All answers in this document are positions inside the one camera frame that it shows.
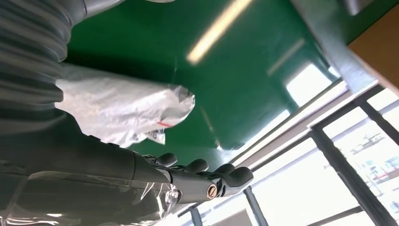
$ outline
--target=plastic bag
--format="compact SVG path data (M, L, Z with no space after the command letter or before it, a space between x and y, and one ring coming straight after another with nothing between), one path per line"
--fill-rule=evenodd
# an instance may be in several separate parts
M56 107L72 114L84 134L125 148L146 138L164 144L164 129L183 121L195 105L182 86L71 64L63 64L56 85L64 92Z

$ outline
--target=window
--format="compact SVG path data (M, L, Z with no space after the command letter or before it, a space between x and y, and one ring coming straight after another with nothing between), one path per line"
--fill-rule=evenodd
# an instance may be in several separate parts
M368 103L379 111L383 117L399 130L399 98L389 89L385 89L368 100Z
M315 65L310 64L288 83L287 90L293 100L301 107L331 83Z
M191 213L187 212L178 218L180 226L194 226L192 222Z
M359 205L310 138L254 176L252 190L270 226L306 226Z
M335 220L323 226L374 226L368 215L363 211Z
M360 108L323 130L399 222L399 146Z
M251 223L249 225L257 225L251 207L243 193L234 197L218 198L210 202L205 202L198 207L203 226L215 225L235 214L240 214L243 210L247 212L247 216Z

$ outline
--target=brass screw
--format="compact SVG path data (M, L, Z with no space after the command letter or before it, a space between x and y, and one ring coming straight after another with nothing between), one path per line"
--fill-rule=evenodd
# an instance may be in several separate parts
M210 200L212 200L213 198L216 197L216 194L217 194L216 185L211 184L211 185L208 187L207 197L208 197Z

